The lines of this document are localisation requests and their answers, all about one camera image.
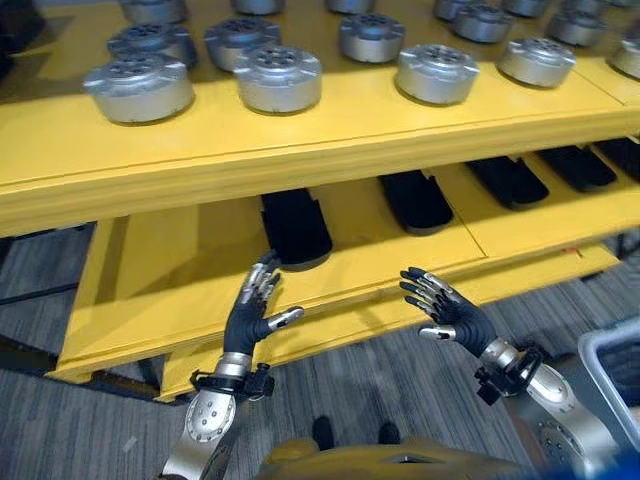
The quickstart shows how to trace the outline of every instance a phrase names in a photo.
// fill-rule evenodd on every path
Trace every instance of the robot finger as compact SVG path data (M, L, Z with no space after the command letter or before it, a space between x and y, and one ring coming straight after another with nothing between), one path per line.
M421 268L409 267L409 274L414 278L423 280L430 285L434 285L435 288L442 289L447 293L455 291L447 282L435 276L433 273L425 272Z
M400 276L405 280L409 280L413 283L420 285L424 290L431 292L433 295L437 295L441 292L441 290L435 285L427 282L422 277L417 277L415 275L411 275L409 272L403 270L400 272Z
M281 278L282 278L282 275L280 275L279 272L276 273L275 275L265 274L264 280L258 287L258 294L262 298L262 301L264 302L269 301L269 299L271 298L271 295L273 295L273 291L275 290L276 285L278 284Z
M429 305L427 303L424 303L423 301L417 299L416 297L412 297L410 295L407 295L406 297L404 297L404 299L409 305L413 305L414 307L418 307L420 310L422 310L424 313L426 313L429 316L431 316L434 313L436 313L436 311L431 307L431 305Z
M433 293L427 292L425 289L420 287L416 287L413 283L409 282L400 282L400 288L406 290L408 292L414 293L422 298L429 305L433 304L436 301L435 295Z
M303 315L304 308L292 307L286 312L278 313L277 315L267 318L266 322L269 326L269 330L275 332L276 330L284 328L290 323L302 318Z
M427 340L455 340L456 329L451 325L428 323L420 327L418 335Z

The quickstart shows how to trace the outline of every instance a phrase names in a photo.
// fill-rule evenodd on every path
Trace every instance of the carpeted floor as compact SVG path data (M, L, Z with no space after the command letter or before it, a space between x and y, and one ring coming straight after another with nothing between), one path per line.
M21 240L0 273L0 298L76 281L90 231ZM0 334L59 351L73 292L0 307ZM578 336L636 314L640 256L575 280L485 307L499 333L552 355ZM339 445L375 443L385 420L403 435L530 465L500 404L475 395L477 361L413 329L276 368L276 393L253 406L227 479L251 478L269 450L308 436L328 415ZM134 372L132 367L120 371ZM0 480L152 478L182 430L186 407L167 407L0 371Z

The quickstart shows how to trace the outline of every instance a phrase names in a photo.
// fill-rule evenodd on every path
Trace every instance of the black foam insert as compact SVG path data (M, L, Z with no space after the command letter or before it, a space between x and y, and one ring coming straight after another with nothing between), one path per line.
M453 220L453 211L435 177L421 171L382 175L385 196L398 223L412 235L430 235Z
M5 52L2 45L0 45L0 79L4 78L4 76L9 73L12 66L13 59L7 55L7 52Z
M307 189L263 195L262 204L264 229L284 270L308 270L329 257L333 242Z
M0 43L7 52L23 51L44 26L32 0L0 0Z
M606 163L591 151L576 146L541 150L538 155L579 192L591 192L606 187L618 178Z
M549 189L520 158L495 157L466 162L467 167L503 207L522 210L549 195Z
M603 140L596 145L624 173L640 182L640 145L627 137Z

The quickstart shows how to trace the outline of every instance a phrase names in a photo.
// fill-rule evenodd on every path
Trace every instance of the silver cylindrical part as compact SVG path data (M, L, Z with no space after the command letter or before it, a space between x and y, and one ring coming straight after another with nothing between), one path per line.
M471 91L478 66L470 55L446 45L416 45L400 52L396 84L423 102L462 102Z
M340 51L359 62L389 62L402 50L405 34L404 26L386 15L355 15L340 24Z
M194 98L184 63L161 53L117 58L89 73L84 87L100 111L120 123L169 117Z
M616 70L640 80L640 38L622 40L620 48L607 62Z
M240 98L251 109L293 113L320 101L322 66L304 50L262 47L238 57Z
M131 23L176 23L187 19L184 0L118 0Z
M248 15L272 15L284 10L284 0L231 0L231 7Z
M170 23L143 23L125 28L107 41L114 57L132 52L164 53L177 58L187 68L198 62L198 53L189 31Z
M232 72L240 54L279 45L280 27L260 18L233 18L207 28L204 42L214 65Z
M458 10L453 31L478 43L497 43L511 28L513 17L498 7L485 4L468 5Z
M546 38L512 40L497 67L528 85L557 87L569 75L576 57L568 48Z
M325 0L327 9L338 13L367 13L376 6L376 0Z
M578 10L560 10L547 26L547 35L569 45L590 47L598 43L607 26L598 17Z
M547 11L550 0L502 0L502 8L521 17L538 18Z
M436 0L433 5L433 14L438 18L451 22L456 18L458 10L474 3L483 3L483 0Z
M564 0L561 8L579 10L599 17L610 4L610 0Z

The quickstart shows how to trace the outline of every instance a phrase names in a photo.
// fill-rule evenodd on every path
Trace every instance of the metal finger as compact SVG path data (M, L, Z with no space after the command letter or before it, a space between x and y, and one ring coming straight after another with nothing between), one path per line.
M284 328L292 322L302 318L304 315L304 308L302 307L292 307L286 312L278 313L272 317L266 319L267 325L269 325L269 329L272 332L280 328Z
M435 302L435 298L433 295L430 295L427 291L422 288L416 287L413 283L409 282L400 282L400 288L403 290L407 290L408 292L415 293L429 304Z
M451 285L449 285L447 282L435 276L433 273L425 272L421 268L409 267L409 274L414 275L430 284L433 284L438 289L442 289L447 293L451 293L454 291Z
M404 299L408 304L413 305L414 307L418 307L420 310L422 310L424 313L426 313L429 316L436 313L436 311L431 307L431 305L428 305L423 301L418 300L416 297L407 295L406 297L404 297Z
M266 277L265 281L262 282L262 284L260 284L260 287L258 288L258 293L262 297L262 300L264 300L265 302L269 301L271 295L273 295L273 291L276 289L276 285L281 278L282 275L280 275L279 272L273 276L269 275L268 277Z
M277 258L278 258L277 252L275 250L269 250L262 257L260 257L256 265L260 263L263 265L268 265L269 263L271 263L273 260L276 260Z
M433 294L437 294L440 293L440 289L436 288L435 286L433 286L432 284L430 284L429 282L427 282L426 280L424 280L422 277L419 276L414 276L411 275L409 272L407 271L401 271L400 272L400 276L406 280L409 280L413 283L417 283L418 285L420 285L421 287L423 287L424 289L433 292Z
M455 340L456 329L450 325L429 323L420 327L418 335L427 340Z

